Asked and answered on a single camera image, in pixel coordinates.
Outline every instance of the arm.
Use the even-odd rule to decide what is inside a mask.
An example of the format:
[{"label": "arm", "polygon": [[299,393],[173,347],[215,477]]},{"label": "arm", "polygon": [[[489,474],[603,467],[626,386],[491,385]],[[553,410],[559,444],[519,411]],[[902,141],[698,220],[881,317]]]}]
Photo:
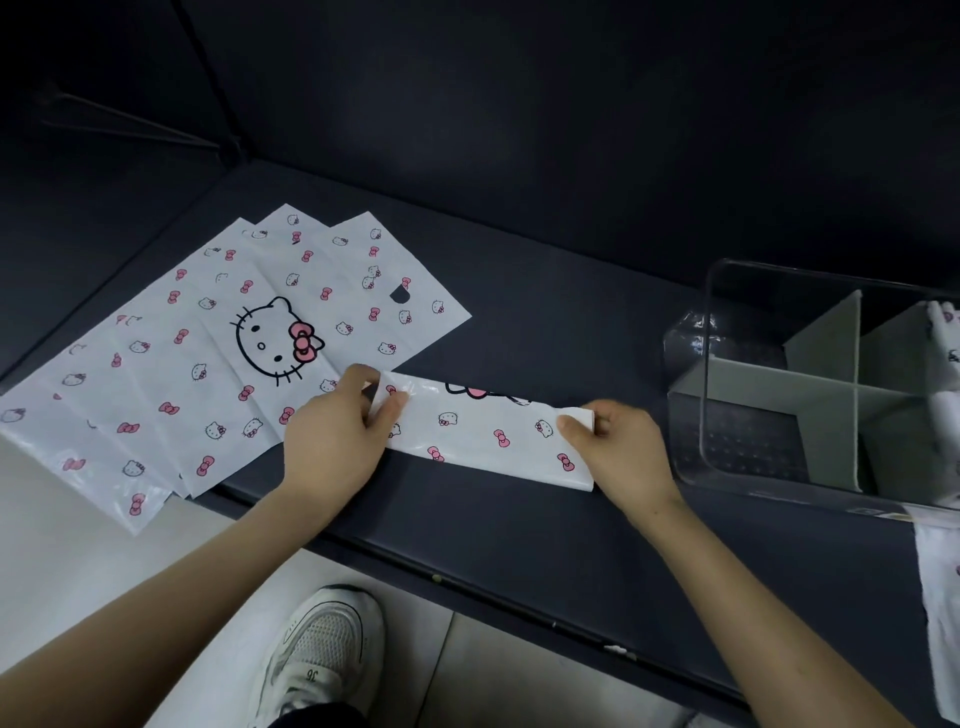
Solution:
[{"label": "arm", "polygon": [[610,400],[586,407],[597,416],[596,434],[561,417],[562,435],[660,553],[761,725],[910,725],[689,509],[646,412]]},{"label": "arm", "polygon": [[291,419],[283,482],[247,515],[0,676],[0,724],[146,723],[248,597],[370,478],[406,398],[365,425],[360,391],[378,380],[369,367],[347,369],[335,392]]}]

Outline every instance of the storage organizer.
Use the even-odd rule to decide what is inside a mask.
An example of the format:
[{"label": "storage organizer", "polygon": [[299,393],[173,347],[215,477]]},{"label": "storage organizer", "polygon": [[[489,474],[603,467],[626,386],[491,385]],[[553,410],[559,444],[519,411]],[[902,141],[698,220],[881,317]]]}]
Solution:
[{"label": "storage organizer", "polygon": [[703,311],[664,337],[677,474],[883,518],[932,506],[960,523],[926,405],[929,300],[957,295],[715,264]]}]

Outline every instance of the white sneaker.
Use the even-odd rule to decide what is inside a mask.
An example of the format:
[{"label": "white sneaker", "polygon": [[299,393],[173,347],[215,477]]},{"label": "white sneaker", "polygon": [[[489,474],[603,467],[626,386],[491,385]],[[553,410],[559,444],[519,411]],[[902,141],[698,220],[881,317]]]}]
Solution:
[{"label": "white sneaker", "polygon": [[366,592],[323,587],[279,633],[254,689],[250,728],[317,703],[345,702],[370,711],[383,668],[383,613]]}]

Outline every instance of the left hand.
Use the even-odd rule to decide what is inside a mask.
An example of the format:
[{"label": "left hand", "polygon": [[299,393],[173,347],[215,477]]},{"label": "left hand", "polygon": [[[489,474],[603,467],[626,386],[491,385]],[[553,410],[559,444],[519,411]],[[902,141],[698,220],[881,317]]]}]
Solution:
[{"label": "left hand", "polygon": [[408,397],[391,395],[367,422],[370,402],[361,391],[379,381],[376,369],[351,364],[333,392],[313,398],[290,418],[278,490],[299,507],[319,508],[332,519],[370,479]]}]

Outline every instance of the white plastic bag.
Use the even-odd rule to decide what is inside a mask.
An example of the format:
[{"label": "white plastic bag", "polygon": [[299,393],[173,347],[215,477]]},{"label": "white plastic bag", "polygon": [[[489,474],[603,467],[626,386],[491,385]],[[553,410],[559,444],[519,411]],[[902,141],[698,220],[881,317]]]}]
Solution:
[{"label": "white plastic bag", "polygon": [[593,431],[593,412],[548,404],[430,379],[384,372],[373,397],[375,414],[391,392],[410,400],[387,447],[441,463],[515,475],[589,491],[593,478],[557,429],[569,415]]}]

